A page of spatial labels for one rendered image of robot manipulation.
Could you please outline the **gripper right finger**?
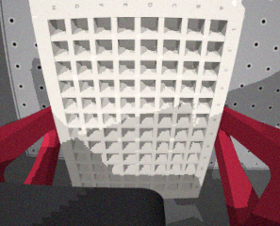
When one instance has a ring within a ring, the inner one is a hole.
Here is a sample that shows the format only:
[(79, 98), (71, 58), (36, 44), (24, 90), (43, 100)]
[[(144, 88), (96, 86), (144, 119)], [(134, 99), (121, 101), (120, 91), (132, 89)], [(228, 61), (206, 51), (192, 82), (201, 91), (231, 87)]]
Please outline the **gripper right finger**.
[[(230, 136), (271, 171), (260, 199)], [(214, 147), (230, 226), (280, 226), (280, 129), (224, 106)]]

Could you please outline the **white well plate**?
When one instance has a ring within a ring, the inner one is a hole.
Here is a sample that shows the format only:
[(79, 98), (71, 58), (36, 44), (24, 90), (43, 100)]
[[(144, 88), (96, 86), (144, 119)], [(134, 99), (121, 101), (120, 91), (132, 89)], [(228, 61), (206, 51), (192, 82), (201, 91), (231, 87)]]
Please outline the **white well plate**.
[(198, 198), (238, 50), (241, 0), (29, 6), (72, 185)]

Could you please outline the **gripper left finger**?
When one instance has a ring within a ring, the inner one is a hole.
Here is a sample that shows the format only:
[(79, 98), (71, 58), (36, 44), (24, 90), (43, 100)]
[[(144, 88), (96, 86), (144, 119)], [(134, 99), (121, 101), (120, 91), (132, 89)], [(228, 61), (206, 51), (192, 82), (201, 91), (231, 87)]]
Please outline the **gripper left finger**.
[(24, 184), (53, 184), (60, 141), (51, 106), (0, 127), (0, 182), (5, 183), (6, 166), (43, 136), (36, 161)]

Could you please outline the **light grey perforated base plate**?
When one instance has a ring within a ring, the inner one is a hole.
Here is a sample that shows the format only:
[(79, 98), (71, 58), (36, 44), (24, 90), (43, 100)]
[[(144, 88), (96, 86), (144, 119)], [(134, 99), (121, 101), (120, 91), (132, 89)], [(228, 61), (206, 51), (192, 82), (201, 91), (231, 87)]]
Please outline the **light grey perforated base plate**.
[[(239, 45), (224, 106), (280, 129), (280, 0), (242, 0)], [(28, 0), (0, 0), (18, 120), (50, 105)], [(230, 136), (231, 137), (231, 136)], [(269, 170), (231, 137), (244, 170)]]

